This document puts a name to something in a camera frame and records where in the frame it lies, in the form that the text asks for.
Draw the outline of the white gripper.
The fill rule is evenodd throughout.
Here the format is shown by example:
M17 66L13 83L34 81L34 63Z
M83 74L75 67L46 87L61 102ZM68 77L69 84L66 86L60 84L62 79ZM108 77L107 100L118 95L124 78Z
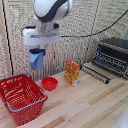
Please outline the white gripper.
M22 30L24 45L39 46L58 43L61 38L60 30L50 30L48 33L40 33L36 26L26 27Z

